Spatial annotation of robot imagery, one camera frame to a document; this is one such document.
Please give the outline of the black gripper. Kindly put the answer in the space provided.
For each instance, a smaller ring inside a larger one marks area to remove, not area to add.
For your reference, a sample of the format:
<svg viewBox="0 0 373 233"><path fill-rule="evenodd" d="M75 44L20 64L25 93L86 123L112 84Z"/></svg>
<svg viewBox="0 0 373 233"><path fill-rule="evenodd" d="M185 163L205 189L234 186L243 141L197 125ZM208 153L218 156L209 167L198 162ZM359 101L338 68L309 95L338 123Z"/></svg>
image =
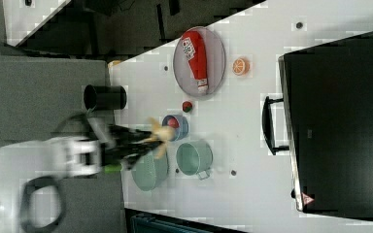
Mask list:
<svg viewBox="0 0 373 233"><path fill-rule="evenodd" d="M110 125L109 135L114 144L111 147L106 143L101 146L101 164L103 166L125 162L126 169L131 170L138 160L151 150L147 143L143 143L143 140L151 136L150 131Z"/></svg>

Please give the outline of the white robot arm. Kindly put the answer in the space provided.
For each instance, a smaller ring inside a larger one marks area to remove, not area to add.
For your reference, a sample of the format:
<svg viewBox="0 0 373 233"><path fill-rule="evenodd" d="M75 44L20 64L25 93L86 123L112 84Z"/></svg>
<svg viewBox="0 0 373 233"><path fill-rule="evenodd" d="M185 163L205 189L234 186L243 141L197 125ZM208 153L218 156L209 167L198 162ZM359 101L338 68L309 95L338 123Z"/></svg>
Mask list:
<svg viewBox="0 0 373 233"><path fill-rule="evenodd" d="M152 135L150 131L99 124L92 130L92 136L55 137L0 148L0 233L51 233L66 213L60 180L95 175L128 155L149 151L139 143ZM39 226L30 204L32 194L45 187L57 192L60 213Z"/></svg>

